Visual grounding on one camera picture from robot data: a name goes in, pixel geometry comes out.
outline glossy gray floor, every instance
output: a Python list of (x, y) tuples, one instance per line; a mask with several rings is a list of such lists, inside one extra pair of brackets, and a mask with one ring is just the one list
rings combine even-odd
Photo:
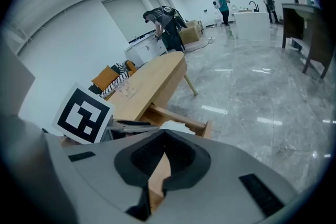
[(299, 192), (318, 182), (332, 155), (336, 126), (335, 65), (325, 79), (314, 68), (302, 73), (304, 56), (282, 49), (282, 26), (270, 25), (269, 41), (240, 40), (236, 26), (205, 30), (187, 50), (187, 74), (198, 96), (182, 81), (167, 108), (213, 121), (213, 139), (235, 145), (285, 177)]

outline black pants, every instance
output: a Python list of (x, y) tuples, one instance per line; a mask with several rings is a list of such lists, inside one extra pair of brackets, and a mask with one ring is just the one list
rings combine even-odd
[(223, 16), (223, 22), (225, 25), (229, 25), (228, 23), (228, 19), (229, 19), (229, 10), (225, 10), (223, 12), (221, 12), (222, 16)]
[[(269, 9), (268, 5), (266, 4), (266, 8), (267, 8), (267, 12), (268, 12), (268, 16), (269, 16), (269, 21), (272, 23), (272, 16), (271, 16), (271, 10)], [(272, 11), (274, 18), (275, 18), (275, 22), (278, 22), (278, 16), (275, 12), (275, 10)]]
[(175, 19), (172, 18), (164, 29), (168, 33), (167, 35), (168, 46), (172, 49), (175, 49), (176, 51), (182, 51), (182, 48), (181, 48), (182, 41), (181, 41), (179, 32), (177, 32), (177, 26), (176, 26)]

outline wooden desk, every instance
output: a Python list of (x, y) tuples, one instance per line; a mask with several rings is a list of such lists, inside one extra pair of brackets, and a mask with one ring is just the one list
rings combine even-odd
[(130, 86), (135, 89), (134, 96), (126, 99), (120, 92), (115, 92), (108, 99), (116, 107), (113, 117), (138, 121), (151, 104), (164, 108), (183, 77), (194, 95), (197, 95), (186, 71), (184, 54), (179, 51), (156, 57), (146, 63), (129, 78)]
[(335, 44), (328, 32), (328, 25), (322, 18), (321, 9), (303, 4), (283, 4), (283, 39), (282, 47), (286, 46), (286, 38), (292, 38), (301, 47), (307, 47), (309, 54), (303, 73), (306, 73), (310, 60), (323, 64), (323, 79), (328, 71)]

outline wooden drawer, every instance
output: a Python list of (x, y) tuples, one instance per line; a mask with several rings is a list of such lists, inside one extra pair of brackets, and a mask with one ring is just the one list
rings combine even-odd
[(195, 132), (196, 135), (211, 139), (212, 121), (208, 121), (207, 123), (194, 121), (153, 104), (147, 108), (140, 118), (140, 121), (150, 122), (152, 125), (157, 126), (161, 126), (164, 122), (170, 120), (185, 123), (185, 126)]

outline black slot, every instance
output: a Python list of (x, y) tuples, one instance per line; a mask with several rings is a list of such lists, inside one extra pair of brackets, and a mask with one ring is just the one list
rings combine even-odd
[(87, 152), (83, 152), (79, 154), (70, 155), (68, 157), (71, 162), (76, 162), (76, 161), (80, 161), (81, 159), (86, 159), (86, 158), (93, 157), (93, 156), (95, 156), (95, 153), (93, 153), (92, 151), (87, 151)]
[(282, 202), (279, 201), (279, 199), (260, 181), (256, 175), (249, 174), (246, 176), (240, 176), (239, 179), (266, 217), (273, 215), (283, 207)]

